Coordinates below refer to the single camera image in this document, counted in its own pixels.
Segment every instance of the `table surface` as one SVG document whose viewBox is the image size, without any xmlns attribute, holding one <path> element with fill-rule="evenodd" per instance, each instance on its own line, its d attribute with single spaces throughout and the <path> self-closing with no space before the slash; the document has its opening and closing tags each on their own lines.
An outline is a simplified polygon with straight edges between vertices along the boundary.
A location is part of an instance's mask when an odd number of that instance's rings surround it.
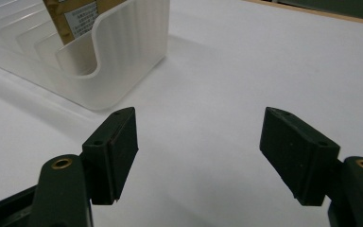
<svg viewBox="0 0 363 227">
<path fill-rule="evenodd" d="M 171 1 L 168 52 L 113 108 L 88 111 L 0 69 L 0 200 L 47 160 L 80 154 L 109 113 L 136 108 L 139 152 L 95 226 L 329 226 L 259 150 L 283 109 L 363 156 L 363 24 L 240 0 Z"/>
</svg>

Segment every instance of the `white tabletop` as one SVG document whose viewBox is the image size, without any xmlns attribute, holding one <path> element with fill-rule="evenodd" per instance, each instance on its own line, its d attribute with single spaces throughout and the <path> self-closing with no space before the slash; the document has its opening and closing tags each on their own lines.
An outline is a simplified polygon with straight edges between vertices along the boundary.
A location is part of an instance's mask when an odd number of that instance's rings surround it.
<svg viewBox="0 0 363 227">
<path fill-rule="evenodd" d="M 172 1 L 168 52 L 112 109 L 90 112 L 0 69 L 0 200 L 44 162 L 81 153 L 109 113 L 136 108 L 139 152 L 95 226 L 329 226 L 259 150 L 283 109 L 363 156 L 363 24 L 239 0 Z"/>
</svg>

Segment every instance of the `wooden edge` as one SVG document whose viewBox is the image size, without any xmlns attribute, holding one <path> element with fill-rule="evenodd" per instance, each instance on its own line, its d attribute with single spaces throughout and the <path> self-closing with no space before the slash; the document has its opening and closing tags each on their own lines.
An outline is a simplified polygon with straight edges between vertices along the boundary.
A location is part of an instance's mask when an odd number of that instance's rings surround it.
<svg viewBox="0 0 363 227">
<path fill-rule="evenodd" d="M 311 13 L 311 14 L 315 14 L 315 15 L 319 15 L 319 16 L 337 18 L 340 20 L 363 23 L 363 19 L 361 19 L 361 18 L 343 16 L 343 15 L 338 15 L 338 14 L 334 14 L 334 13 L 330 13 L 330 12 L 322 12 L 322 11 L 316 11 L 316 10 L 312 10 L 312 9 L 304 9 L 304 8 L 293 7 L 293 6 L 288 6 L 288 5 L 278 4 L 278 3 L 273 3 L 273 2 L 267 2 L 267 1 L 262 1 L 262 0 L 243 0 L 243 1 L 258 3 L 258 4 L 282 8 L 282 9 L 290 9 L 290 10 L 296 10 L 296 11 L 301 11 L 301 12 L 307 12 L 307 13 Z"/>
</svg>

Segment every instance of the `white plastic bin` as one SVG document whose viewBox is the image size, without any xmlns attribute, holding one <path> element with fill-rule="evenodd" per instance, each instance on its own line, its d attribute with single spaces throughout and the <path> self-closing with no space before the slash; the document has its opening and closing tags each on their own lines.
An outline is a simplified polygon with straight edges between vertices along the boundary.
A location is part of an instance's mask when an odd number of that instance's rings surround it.
<svg viewBox="0 0 363 227">
<path fill-rule="evenodd" d="M 42 0 L 0 0 L 0 67 L 101 110 L 118 102 L 166 52 L 169 0 L 127 0 L 63 46 Z"/>
</svg>

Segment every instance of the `ribbed plastic wall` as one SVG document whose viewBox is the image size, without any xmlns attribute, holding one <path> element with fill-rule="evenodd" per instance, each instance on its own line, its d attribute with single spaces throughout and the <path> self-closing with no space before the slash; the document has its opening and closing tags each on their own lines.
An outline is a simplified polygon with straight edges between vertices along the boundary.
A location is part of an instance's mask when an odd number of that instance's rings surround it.
<svg viewBox="0 0 363 227">
<path fill-rule="evenodd" d="M 128 0 L 63 46 L 40 0 L 0 0 L 0 67 L 101 110 L 118 102 L 167 48 L 169 0 Z"/>
</svg>

